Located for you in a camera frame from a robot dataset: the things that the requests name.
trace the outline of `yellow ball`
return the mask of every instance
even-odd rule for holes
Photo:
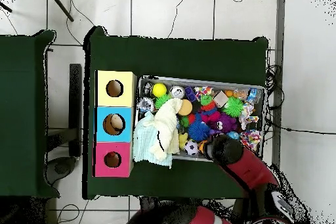
[[[153,86],[152,93],[156,97],[162,97],[164,94],[166,94],[167,88],[162,83],[156,83]]]

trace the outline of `soccer ball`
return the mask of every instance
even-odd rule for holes
[[[186,141],[184,151],[189,156],[195,156],[198,153],[198,145],[194,140]]]

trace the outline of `pink box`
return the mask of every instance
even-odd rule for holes
[[[106,155],[118,153],[119,163],[116,167],[108,167]],[[96,156],[93,156],[93,177],[129,177],[133,168],[132,143],[126,142],[97,142]]]

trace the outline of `light blue towel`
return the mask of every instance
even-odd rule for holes
[[[171,154],[167,154],[166,159],[159,161],[150,152],[150,147],[154,144],[156,139],[158,139],[158,131],[152,125],[144,127],[143,124],[144,122],[150,122],[153,120],[154,115],[150,111],[147,111],[144,118],[136,124],[133,133],[133,159],[135,162],[147,160],[157,165],[169,166],[170,169],[173,161]]]

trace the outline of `hole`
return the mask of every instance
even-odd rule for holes
[[[107,115],[102,126],[107,134],[119,135],[125,129],[125,120],[119,114]]]
[[[104,163],[110,168],[120,166],[121,156],[117,152],[108,152],[104,157]]]
[[[118,80],[111,80],[106,85],[106,92],[110,97],[120,97],[123,94],[123,84]]]

